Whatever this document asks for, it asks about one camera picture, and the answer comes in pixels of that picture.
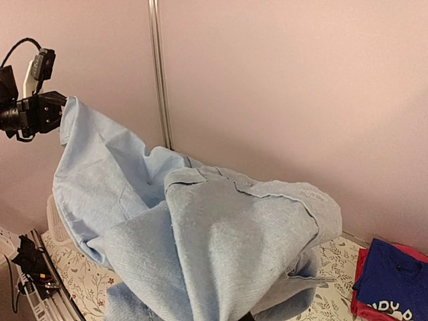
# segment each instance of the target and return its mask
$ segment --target red cloth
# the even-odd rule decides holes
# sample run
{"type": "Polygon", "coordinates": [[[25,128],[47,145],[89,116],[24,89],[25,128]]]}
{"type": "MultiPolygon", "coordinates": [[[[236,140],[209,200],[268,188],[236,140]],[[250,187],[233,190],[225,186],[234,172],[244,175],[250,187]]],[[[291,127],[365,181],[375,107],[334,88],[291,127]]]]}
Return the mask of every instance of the red cloth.
{"type": "MultiPolygon", "coordinates": [[[[413,256],[415,259],[428,263],[428,257],[423,255],[422,253],[419,253],[415,249],[405,245],[394,245],[394,246],[400,251],[406,254],[409,254],[410,256],[413,256]]],[[[366,262],[367,254],[368,254],[367,249],[360,249],[360,252],[358,254],[358,261],[356,263],[355,282],[361,276],[364,263],[366,262]]],[[[352,295],[350,311],[352,312],[353,315],[360,316],[361,318],[365,318],[369,321],[384,321],[384,320],[397,321],[396,318],[393,318],[392,316],[388,316],[387,314],[384,314],[382,312],[376,311],[375,309],[372,309],[370,306],[367,306],[366,304],[357,301],[356,291],[354,291],[352,295]]]]}

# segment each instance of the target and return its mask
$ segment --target floral print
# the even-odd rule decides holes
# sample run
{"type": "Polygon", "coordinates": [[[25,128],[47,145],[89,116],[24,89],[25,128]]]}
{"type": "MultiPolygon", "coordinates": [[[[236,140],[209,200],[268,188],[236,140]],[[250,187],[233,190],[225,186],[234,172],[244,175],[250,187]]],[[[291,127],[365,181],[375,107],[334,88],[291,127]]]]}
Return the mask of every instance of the floral print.
{"type": "MultiPolygon", "coordinates": [[[[61,279],[87,321],[101,321],[106,308],[106,290],[121,282],[119,276],[87,260],[80,252],[52,242],[42,235],[47,252],[61,279]]],[[[352,285],[361,246],[339,237],[315,250],[319,276],[334,280],[316,290],[312,305],[293,321],[362,321],[350,313],[352,285]]]]}

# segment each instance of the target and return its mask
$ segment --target pink wall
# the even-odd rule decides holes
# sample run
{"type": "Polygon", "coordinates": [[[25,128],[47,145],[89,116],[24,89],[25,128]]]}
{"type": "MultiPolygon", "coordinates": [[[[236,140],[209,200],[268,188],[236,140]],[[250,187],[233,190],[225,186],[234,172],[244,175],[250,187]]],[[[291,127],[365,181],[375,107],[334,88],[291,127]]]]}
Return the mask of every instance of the pink wall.
{"type": "MultiPolygon", "coordinates": [[[[78,96],[131,128],[153,146],[162,144],[145,1],[2,1],[0,59],[23,37],[56,50],[46,89],[78,96]]],[[[32,45],[12,56],[21,90],[32,45]]],[[[62,153],[58,134],[31,144],[0,133],[0,225],[22,233],[46,229],[45,202],[62,153]]]]}
{"type": "Polygon", "coordinates": [[[175,146],[428,251],[425,1],[161,1],[175,146]]]}

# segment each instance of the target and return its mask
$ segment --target robotic arm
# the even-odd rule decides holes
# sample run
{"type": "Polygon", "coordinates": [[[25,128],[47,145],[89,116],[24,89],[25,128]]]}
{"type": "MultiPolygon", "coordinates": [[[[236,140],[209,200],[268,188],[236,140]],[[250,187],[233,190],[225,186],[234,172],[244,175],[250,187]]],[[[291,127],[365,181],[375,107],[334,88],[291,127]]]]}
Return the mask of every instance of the robotic arm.
{"type": "Polygon", "coordinates": [[[45,134],[59,127],[66,97],[59,92],[41,93],[43,82],[51,78],[55,57],[54,50],[40,48],[30,38],[22,39],[7,54],[0,67],[0,130],[4,130],[7,137],[16,136],[18,141],[31,142],[38,132],[45,134]],[[39,53],[29,64],[24,98],[18,100],[12,67],[4,65],[11,52],[26,41],[35,43],[39,53]]]}

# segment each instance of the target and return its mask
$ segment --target denim fabric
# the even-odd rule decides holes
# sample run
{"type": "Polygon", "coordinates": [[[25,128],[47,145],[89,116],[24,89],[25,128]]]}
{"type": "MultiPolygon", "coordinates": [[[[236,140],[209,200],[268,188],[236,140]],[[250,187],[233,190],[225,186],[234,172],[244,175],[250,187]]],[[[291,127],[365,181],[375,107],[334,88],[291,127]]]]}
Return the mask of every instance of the denim fabric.
{"type": "Polygon", "coordinates": [[[105,320],[233,321],[249,311],[285,320],[325,282],[310,249],[342,222],[316,187],[148,152],[75,98],[62,122],[60,216],[79,248],[124,281],[108,292],[105,320]]]}

